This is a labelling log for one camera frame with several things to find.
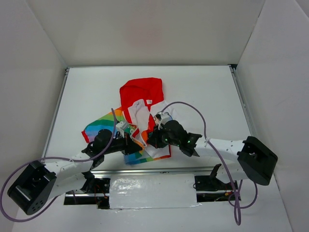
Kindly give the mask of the rainbow hooded kids jacket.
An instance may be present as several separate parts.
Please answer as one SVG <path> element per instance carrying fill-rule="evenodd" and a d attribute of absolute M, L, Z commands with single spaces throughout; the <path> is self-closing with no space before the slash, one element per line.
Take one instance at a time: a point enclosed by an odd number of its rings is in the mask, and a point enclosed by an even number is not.
<path fill-rule="evenodd" d="M 153 132 L 158 124 L 155 117 L 166 107 L 163 84 L 159 78 L 140 78 L 129 80 L 120 88 L 121 106 L 96 121 L 90 123 L 82 131 L 82 135 L 89 144 L 103 129 L 110 130 L 112 137 L 118 132 L 116 124 L 126 121 L 130 127 L 129 136 L 143 147 L 143 150 L 130 155 L 124 155 L 126 164 L 140 164 L 171 157 L 171 146 L 156 149 L 147 144 L 148 134 Z"/>

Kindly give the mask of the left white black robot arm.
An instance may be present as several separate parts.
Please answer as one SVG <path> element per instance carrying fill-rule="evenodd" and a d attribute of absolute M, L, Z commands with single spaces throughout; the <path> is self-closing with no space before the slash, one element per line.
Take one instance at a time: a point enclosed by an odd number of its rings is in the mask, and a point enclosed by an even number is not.
<path fill-rule="evenodd" d="M 120 151 L 129 155 L 141 150 L 142 147 L 127 132 L 117 132 L 112 137 L 110 130 L 103 129 L 72 161 L 31 162 L 9 187 L 7 194 L 27 215 L 33 215 L 49 199 L 68 191 L 93 193 L 98 179 L 91 170 L 104 161 L 106 154 Z"/>

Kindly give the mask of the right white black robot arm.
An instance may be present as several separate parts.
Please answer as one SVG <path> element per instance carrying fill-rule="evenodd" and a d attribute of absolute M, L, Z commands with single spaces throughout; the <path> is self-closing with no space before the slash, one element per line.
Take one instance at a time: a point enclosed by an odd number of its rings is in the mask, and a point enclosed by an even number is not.
<path fill-rule="evenodd" d="M 210 177 L 215 189 L 243 179 L 267 186 L 278 161 L 278 156 L 256 137 L 237 141 L 204 139 L 201 134 L 187 132 L 176 120 L 155 126 L 147 143 L 155 148 L 176 146 L 188 157 L 218 157 L 221 164 L 214 166 Z"/>

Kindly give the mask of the white foil-taped panel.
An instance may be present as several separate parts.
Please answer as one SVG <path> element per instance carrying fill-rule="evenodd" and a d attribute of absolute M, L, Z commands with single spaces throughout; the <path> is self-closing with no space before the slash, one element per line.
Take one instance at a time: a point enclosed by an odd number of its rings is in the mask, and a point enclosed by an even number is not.
<path fill-rule="evenodd" d="M 193 174 L 115 175 L 111 209 L 190 208 L 198 205 Z"/>

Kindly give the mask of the aluminium table frame rail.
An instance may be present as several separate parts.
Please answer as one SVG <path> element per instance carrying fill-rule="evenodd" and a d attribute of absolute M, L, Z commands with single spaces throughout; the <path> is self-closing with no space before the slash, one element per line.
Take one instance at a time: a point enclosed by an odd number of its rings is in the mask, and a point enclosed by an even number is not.
<path fill-rule="evenodd" d="M 241 164 L 241 166 L 244 166 L 246 171 L 252 171 L 257 173 L 263 173 L 264 172 L 264 166 L 267 165 L 268 161 L 268 152 L 265 149 L 265 145 L 259 141 L 255 135 L 255 131 L 253 128 L 252 120 L 249 115 L 248 107 L 246 105 L 244 94 L 241 90 L 239 81 L 237 79 L 236 74 L 236 64 L 229 64 L 228 67 L 230 68 L 230 72 L 232 74 L 233 81 L 235 83 L 238 96 L 241 102 L 241 107 L 244 112 L 244 116 L 249 128 L 250 135 L 242 141 L 243 148 L 240 150 L 240 152 L 237 153 L 238 161 Z"/>

